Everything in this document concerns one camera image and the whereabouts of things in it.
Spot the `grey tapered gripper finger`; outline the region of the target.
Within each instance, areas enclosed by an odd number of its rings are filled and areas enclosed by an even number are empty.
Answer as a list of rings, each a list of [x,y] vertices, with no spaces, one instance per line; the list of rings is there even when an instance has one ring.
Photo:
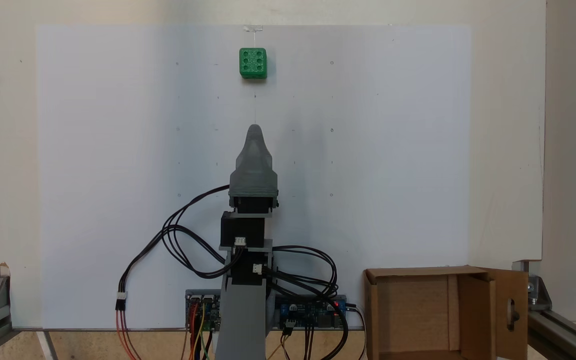
[[[258,124],[252,124],[247,129],[242,150],[235,162],[235,176],[244,175],[272,177],[272,155],[268,150],[263,131]]]

